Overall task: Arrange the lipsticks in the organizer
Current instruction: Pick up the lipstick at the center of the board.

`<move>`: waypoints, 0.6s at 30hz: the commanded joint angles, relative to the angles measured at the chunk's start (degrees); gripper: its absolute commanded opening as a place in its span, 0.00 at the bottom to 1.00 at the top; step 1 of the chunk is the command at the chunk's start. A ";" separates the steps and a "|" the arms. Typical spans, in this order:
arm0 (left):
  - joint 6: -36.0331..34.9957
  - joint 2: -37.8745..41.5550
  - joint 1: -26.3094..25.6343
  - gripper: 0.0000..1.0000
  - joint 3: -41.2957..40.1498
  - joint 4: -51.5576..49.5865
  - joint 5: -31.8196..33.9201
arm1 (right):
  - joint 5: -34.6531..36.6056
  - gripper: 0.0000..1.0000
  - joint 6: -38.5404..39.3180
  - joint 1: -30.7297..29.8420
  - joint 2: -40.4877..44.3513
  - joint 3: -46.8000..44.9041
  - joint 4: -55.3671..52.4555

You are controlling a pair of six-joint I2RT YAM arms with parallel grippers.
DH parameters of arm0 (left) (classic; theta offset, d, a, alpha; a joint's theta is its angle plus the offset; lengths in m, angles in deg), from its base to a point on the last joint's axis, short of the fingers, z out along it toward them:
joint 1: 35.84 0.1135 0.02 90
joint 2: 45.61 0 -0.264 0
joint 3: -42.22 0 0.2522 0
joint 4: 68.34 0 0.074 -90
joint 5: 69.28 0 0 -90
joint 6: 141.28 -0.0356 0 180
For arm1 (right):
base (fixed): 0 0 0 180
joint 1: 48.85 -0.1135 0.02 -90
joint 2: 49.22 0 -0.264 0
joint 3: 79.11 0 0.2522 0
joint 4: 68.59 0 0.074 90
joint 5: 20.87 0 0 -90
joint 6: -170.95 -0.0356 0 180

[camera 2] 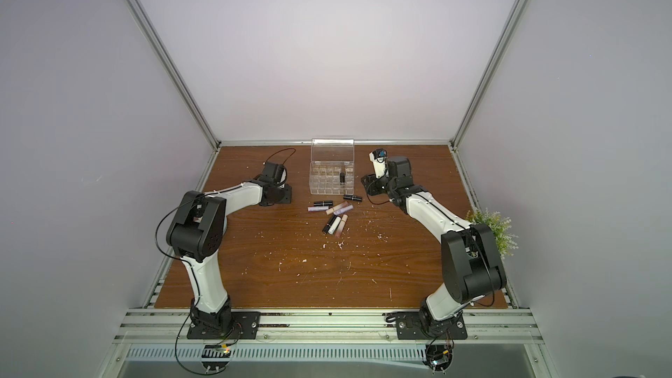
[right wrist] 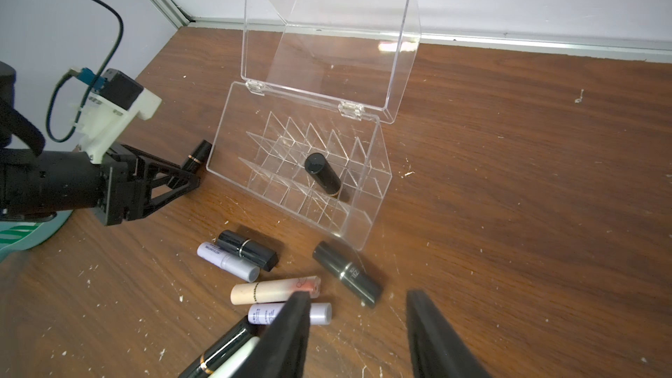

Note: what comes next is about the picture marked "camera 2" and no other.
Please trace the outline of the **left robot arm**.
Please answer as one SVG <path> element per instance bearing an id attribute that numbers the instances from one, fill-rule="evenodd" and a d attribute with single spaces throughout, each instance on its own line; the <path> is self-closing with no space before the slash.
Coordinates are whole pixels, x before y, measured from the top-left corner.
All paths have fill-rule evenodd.
<path id="1" fill-rule="evenodd" d="M 244 208 L 292 202 L 284 165 L 266 162 L 262 172 L 239 185 L 214 192 L 187 192 L 166 233 L 173 258 L 182 262 L 194 298 L 189 317 L 191 337 L 220 337 L 234 328 L 231 298 L 220 273 L 218 253 L 228 217 Z"/>

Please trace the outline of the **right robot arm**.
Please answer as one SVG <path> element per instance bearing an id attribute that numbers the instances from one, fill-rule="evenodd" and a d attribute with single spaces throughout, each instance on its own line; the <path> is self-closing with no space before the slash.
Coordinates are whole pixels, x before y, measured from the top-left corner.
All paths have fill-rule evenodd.
<path id="1" fill-rule="evenodd" d="M 385 194 L 406 215 L 423 225 L 440 243 L 443 283 L 419 309 L 423 331 L 434 336 L 472 303 L 507 286 L 495 232 L 451 212 L 414 182 L 407 157 L 369 154 L 374 172 L 362 178 L 368 196 Z"/>

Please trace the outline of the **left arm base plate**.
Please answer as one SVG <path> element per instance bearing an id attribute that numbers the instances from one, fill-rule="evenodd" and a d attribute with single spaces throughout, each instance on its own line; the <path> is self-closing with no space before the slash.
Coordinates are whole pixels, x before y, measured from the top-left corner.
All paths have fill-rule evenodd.
<path id="1" fill-rule="evenodd" d="M 228 311 L 190 315 L 192 325 L 187 332 L 189 340 L 254 340 L 257 337 L 261 313 L 259 311 Z"/>

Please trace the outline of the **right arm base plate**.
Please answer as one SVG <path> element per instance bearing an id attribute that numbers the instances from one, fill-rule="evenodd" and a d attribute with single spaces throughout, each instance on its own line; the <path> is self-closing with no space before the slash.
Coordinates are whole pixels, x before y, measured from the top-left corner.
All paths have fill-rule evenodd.
<path id="1" fill-rule="evenodd" d="M 397 338 L 402 341 L 419 341 L 448 338 L 454 341 L 467 339 L 467 327 L 462 311 L 449 317 L 447 320 L 435 320 L 425 310 L 418 311 L 395 311 L 387 313 L 385 322 L 392 325 L 397 333 Z"/>

